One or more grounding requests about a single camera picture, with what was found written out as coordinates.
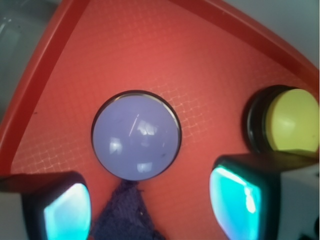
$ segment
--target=teal light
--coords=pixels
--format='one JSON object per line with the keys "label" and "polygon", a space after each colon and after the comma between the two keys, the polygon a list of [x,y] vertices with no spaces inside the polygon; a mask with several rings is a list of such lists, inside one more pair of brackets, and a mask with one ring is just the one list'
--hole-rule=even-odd
{"label": "teal light", "polygon": [[259,187],[218,165],[210,176],[210,198],[215,217],[229,239],[259,238]]}
{"label": "teal light", "polygon": [[48,240],[85,240],[91,224],[88,189],[76,183],[44,209]]}

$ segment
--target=black bezel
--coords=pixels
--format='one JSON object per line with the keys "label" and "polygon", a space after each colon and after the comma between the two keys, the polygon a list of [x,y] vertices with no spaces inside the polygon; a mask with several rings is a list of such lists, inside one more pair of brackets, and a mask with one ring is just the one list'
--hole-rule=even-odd
{"label": "black bezel", "polygon": [[39,181],[46,182],[36,191],[22,193],[22,206],[25,225],[30,239],[46,240],[44,210],[72,185],[80,183],[86,186],[84,178],[77,172],[37,174]]}
{"label": "black bezel", "polygon": [[257,171],[232,156],[221,156],[216,160],[214,168],[218,165],[226,167],[239,176],[245,176],[248,182],[261,189],[258,239],[277,239],[281,197],[280,174]]}
{"label": "black bezel", "polygon": [[266,135],[266,115],[273,100],[295,87],[273,85],[254,94],[247,102],[242,115],[244,142],[256,153],[273,151]]}

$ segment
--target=yellow button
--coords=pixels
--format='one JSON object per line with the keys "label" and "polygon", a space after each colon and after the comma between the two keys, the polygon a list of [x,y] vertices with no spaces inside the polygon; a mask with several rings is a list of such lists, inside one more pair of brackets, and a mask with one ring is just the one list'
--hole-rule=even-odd
{"label": "yellow button", "polygon": [[279,94],[267,110],[265,132],[275,151],[319,148],[319,104],[307,91],[292,89]]}

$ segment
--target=red plastic surface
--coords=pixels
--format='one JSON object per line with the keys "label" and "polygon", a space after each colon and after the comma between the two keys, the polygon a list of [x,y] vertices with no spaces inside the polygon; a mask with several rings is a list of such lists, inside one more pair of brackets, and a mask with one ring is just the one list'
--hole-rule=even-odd
{"label": "red plastic surface", "polygon": [[210,172],[219,155],[248,151],[245,103],[275,84],[319,98],[309,78],[170,1],[92,0],[53,68],[11,172],[79,171],[96,219],[120,180],[93,152],[95,114],[119,92],[150,91],[173,106],[182,125],[175,162],[139,184],[156,228],[168,239],[225,239],[210,204]]}
{"label": "red plastic surface", "polygon": [[0,125],[0,174],[8,174],[49,76],[89,0],[64,0],[41,37]]}

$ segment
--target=knitted fabric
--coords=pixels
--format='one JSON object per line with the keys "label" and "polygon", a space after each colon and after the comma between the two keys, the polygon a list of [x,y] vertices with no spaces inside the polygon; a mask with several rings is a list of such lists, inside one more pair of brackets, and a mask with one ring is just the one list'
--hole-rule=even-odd
{"label": "knitted fabric", "polygon": [[112,193],[91,231],[95,240],[165,240],[155,230],[137,185],[122,180]]}

